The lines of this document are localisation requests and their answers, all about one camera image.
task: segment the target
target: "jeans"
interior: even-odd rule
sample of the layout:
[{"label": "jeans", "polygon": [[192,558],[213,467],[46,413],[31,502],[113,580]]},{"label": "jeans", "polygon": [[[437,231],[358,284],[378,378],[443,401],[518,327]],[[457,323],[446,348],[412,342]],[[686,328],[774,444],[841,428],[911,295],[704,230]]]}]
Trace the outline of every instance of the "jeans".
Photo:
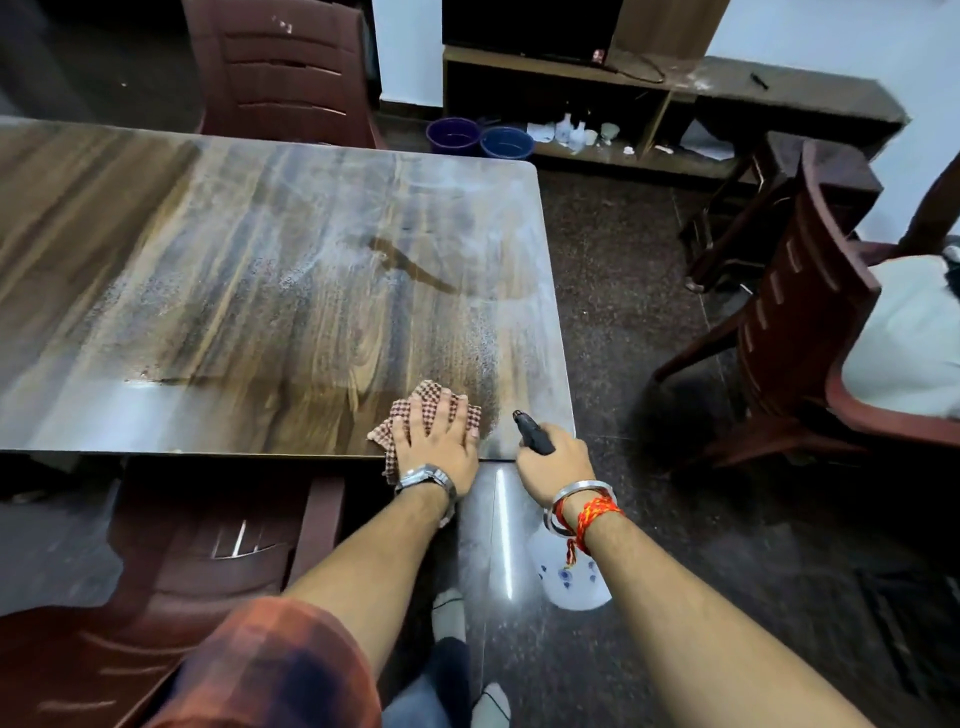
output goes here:
[{"label": "jeans", "polygon": [[383,728],[469,728],[469,650],[455,637],[433,645],[423,674],[383,712]]}]

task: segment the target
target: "blue bucket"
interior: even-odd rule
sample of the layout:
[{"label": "blue bucket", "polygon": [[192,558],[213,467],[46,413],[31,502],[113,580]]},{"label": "blue bucket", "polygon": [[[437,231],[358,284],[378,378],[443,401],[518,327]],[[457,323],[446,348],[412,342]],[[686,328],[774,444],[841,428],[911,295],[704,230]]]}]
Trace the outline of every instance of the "blue bucket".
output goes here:
[{"label": "blue bucket", "polygon": [[473,154],[473,147],[480,140],[480,127],[476,122],[459,116],[447,116],[430,123],[426,128],[430,151],[435,155]]},{"label": "blue bucket", "polygon": [[514,127],[492,127],[480,137],[480,148],[494,159],[527,159],[536,142],[527,132]]}]

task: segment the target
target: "floor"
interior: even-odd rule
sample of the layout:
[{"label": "floor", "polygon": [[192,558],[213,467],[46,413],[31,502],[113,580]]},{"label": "floor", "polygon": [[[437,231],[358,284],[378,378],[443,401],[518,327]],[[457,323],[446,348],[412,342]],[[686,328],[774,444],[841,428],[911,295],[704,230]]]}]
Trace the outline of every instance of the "floor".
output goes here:
[{"label": "floor", "polygon": [[[182,37],[55,29],[45,47],[44,58],[62,68],[76,92],[79,117],[172,131],[190,131],[199,120],[199,85]],[[22,109],[40,104],[34,115],[53,115],[42,99],[9,96]],[[422,145],[420,122],[381,118],[381,129],[394,148]],[[743,301],[735,292],[698,297],[683,288],[677,232],[704,193],[575,166],[543,166],[539,174],[578,436],[598,476],[658,543],[878,726],[939,724],[930,705],[903,690],[856,579],[857,570],[956,566],[948,560],[955,558],[950,511],[939,481],[916,485],[913,467],[797,467],[780,458],[672,475],[742,416],[730,356],[662,386],[649,381],[662,361]],[[92,542],[104,531],[115,493],[109,477],[92,472],[79,493],[33,505],[0,503],[0,520],[19,523],[15,532],[0,529],[5,552],[29,544],[35,557],[29,569],[10,566],[0,574],[0,613],[38,603],[93,604],[109,594],[118,567]],[[544,598],[524,553],[539,517],[512,466],[484,465],[456,527],[441,533],[427,555],[381,679],[384,697],[422,665],[432,596],[456,582],[467,595],[474,690],[500,682],[514,725],[668,725],[613,605],[567,612]],[[49,545],[39,536],[53,518],[73,525],[44,556]]]}]

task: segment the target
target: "forearm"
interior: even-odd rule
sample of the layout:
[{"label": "forearm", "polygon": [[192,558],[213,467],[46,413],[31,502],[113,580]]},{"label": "forearm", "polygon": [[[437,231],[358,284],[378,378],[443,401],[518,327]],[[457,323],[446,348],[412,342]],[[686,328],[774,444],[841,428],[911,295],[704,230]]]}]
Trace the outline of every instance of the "forearm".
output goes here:
[{"label": "forearm", "polygon": [[406,614],[420,561],[447,506],[434,483],[402,491],[284,593],[327,610],[378,675]]},{"label": "forearm", "polygon": [[[585,498],[564,516],[576,522]],[[587,546],[682,728],[864,728],[870,722],[797,655],[620,514]]]}]

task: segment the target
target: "plaid shirt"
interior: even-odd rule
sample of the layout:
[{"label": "plaid shirt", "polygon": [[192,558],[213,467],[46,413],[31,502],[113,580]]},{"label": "plaid shirt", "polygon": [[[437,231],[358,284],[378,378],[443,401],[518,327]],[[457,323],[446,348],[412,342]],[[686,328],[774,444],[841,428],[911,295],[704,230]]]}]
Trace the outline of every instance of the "plaid shirt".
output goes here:
[{"label": "plaid shirt", "polygon": [[234,610],[183,664],[148,728],[378,728],[367,660],[328,612],[265,596]]}]

